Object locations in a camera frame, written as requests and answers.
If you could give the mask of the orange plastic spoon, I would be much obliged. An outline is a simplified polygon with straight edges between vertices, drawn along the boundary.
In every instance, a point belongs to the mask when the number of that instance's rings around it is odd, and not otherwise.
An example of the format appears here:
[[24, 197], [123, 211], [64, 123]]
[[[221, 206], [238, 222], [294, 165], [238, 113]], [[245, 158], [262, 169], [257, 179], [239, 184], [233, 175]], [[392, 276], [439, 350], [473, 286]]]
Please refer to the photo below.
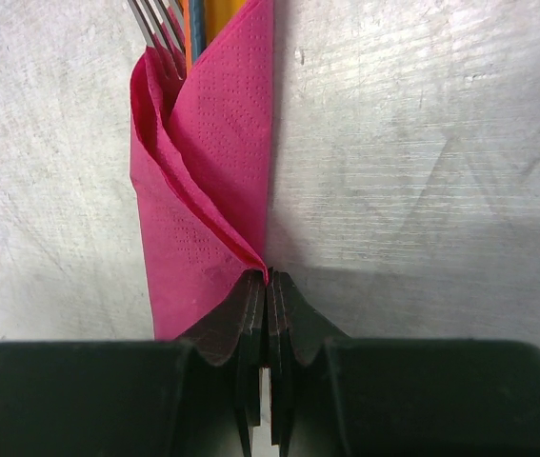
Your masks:
[[[227, 25], [230, 19], [243, 7], [245, 3], [245, 0], [204, 0], [207, 46]], [[186, 66], [187, 69], [190, 70], [193, 63], [191, 62], [190, 56], [191, 46], [189, 1], [180, 1], [180, 5], [183, 8], [185, 21]]]

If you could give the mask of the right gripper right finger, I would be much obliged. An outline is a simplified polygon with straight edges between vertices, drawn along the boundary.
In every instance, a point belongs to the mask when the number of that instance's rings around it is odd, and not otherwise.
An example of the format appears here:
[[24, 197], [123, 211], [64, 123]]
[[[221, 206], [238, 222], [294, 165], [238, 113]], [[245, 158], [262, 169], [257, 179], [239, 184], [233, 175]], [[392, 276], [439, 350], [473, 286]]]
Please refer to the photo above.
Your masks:
[[339, 456], [339, 408], [326, 343], [347, 335], [275, 269], [267, 286], [267, 323], [271, 442], [281, 456]]

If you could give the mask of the metal fork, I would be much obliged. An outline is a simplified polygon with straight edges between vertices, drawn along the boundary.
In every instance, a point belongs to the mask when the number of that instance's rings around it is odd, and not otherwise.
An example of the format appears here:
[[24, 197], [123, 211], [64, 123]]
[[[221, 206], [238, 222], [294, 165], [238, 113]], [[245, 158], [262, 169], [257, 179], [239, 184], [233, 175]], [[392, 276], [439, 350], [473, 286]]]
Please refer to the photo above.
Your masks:
[[128, 0], [146, 45], [155, 49], [162, 65], [173, 69], [179, 81], [186, 78], [185, 17], [180, 1]]

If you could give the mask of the pink paper napkin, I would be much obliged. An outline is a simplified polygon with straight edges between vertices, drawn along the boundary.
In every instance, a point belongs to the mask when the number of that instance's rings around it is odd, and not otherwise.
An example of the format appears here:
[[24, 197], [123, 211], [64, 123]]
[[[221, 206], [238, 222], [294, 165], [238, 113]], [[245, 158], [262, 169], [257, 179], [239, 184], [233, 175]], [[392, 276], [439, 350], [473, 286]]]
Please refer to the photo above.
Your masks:
[[192, 65], [148, 48], [130, 78], [130, 179], [153, 331], [171, 340], [266, 270], [273, 4], [249, 1]]

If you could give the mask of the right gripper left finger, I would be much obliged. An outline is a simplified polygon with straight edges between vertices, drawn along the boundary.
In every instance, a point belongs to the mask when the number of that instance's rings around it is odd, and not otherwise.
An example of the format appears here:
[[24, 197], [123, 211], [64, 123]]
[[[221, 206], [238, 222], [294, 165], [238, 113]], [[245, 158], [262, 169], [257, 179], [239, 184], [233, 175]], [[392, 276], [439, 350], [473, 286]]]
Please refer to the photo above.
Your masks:
[[247, 270], [181, 337], [191, 353], [173, 432], [175, 456], [251, 456], [261, 423], [265, 283]]

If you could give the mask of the black knife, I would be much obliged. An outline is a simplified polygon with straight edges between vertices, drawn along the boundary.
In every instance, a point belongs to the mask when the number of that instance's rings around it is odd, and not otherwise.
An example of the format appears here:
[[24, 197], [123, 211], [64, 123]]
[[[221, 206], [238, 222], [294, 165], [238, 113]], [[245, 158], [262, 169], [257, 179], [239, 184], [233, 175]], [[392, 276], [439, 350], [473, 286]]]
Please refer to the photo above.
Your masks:
[[207, 46], [205, 5], [203, 0], [189, 0], [191, 62], [195, 63]]

